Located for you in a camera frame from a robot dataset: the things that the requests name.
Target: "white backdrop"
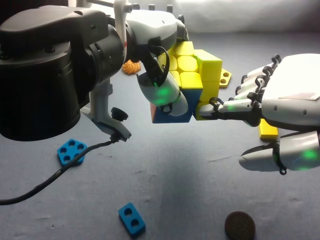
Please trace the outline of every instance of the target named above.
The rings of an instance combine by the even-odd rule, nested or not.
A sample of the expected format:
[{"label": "white backdrop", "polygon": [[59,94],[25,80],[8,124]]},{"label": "white backdrop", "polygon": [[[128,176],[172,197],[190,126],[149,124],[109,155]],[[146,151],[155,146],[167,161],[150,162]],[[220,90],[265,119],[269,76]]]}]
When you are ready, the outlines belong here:
[{"label": "white backdrop", "polygon": [[[320,0],[130,0],[183,14],[189,32],[320,32]],[[75,0],[69,0],[74,6]],[[109,10],[93,5],[93,8]]]}]

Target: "blue cube face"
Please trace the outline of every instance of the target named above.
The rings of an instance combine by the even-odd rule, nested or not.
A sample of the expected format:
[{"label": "blue cube face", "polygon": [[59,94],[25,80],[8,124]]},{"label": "blue cube face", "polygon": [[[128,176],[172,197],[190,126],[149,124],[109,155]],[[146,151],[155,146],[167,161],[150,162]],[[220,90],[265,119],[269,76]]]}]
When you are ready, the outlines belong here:
[{"label": "blue cube face", "polygon": [[136,237],[145,230],[146,224],[131,202],[119,209],[118,213],[132,237]]},{"label": "blue cube face", "polygon": [[[70,139],[65,144],[63,144],[58,150],[58,157],[62,166],[65,166],[76,157],[79,153],[81,153],[84,149],[87,148],[83,142]],[[81,157],[74,166],[80,165],[84,162],[85,156]]]}]

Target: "rubik's cube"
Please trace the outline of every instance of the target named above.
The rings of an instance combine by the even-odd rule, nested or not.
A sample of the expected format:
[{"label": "rubik's cube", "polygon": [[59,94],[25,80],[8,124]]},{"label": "rubik's cube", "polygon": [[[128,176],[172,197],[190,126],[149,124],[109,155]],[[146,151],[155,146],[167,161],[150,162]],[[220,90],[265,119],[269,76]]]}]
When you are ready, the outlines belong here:
[{"label": "rubik's cube", "polygon": [[[199,108],[218,96],[219,87],[227,87],[231,73],[222,69],[221,59],[204,50],[195,50],[191,41],[177,43],[168,54],[169,71],[188,102],[188,111],[181,116],[171,116],[151,103],[152,122],[188,123],[192,116],[205,120],[197,113]],[[165,54],[158,57],[158,63],[166,64]]]}]

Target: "blue block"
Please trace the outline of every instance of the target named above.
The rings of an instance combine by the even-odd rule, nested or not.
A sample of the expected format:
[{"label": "blue block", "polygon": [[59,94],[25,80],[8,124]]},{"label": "blue block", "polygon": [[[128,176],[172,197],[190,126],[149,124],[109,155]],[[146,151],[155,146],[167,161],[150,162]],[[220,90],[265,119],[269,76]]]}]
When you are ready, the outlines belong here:
[{"label": "blue block", "polygon": [[[58,150],[58,157],[62,166],[65,166],[72,160],[75,156],[81,153],[87,148],[83,142],[70,139],[65,144],[63,144]],[[73,166],[78,166],[84,162],[85,156],[81,157]]]},{"label": "blue block", "polygon": [[198,105],[202,89],[182,89],[181,91],[188,102],[188,111],[181,116],[171,116],[161,112],[157,107],[152,119],[154,124],[188,123],[190,121],[192,114]]},{"label": "blue block", "polygon": [[118,213],[119,217],[121,218],[126,229],[132,237],[138,236],[146,229],[145,222],[131,202],[120,208]]}]

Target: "gray tablecloth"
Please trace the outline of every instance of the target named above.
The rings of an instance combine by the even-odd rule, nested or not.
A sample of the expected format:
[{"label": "gray tablecloth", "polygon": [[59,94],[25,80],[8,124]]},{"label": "gray tablecloth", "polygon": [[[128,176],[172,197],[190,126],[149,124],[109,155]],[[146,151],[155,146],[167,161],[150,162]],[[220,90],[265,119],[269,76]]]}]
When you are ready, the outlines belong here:
[{"label": "gray tablecloth", "polygon": [[[320,34],[190,34],[190,40],[232,73],[220,90],[223,100],[273,54],[320,53]],[[306,73],[301,84],[314,77]],[[88,153],[31,199],[1,206],[1,240],[126,240],[118,209],[128,202],[146,223],[141,240],[225,240],[225,218],[233,211],[252,216],[257,240],[320,238],[320,168],[286,176],[247,171],[238,156],[261,144],[257,128],[233,120],[152,124],[136,78],[119,72],[111,82],[110,109],[128,113],[132,137]],[[109,136],[84,115],[50,139],[0,136],[0,198],[21,195],[59,169],[57,149],[71,138],[90,146]]]}]

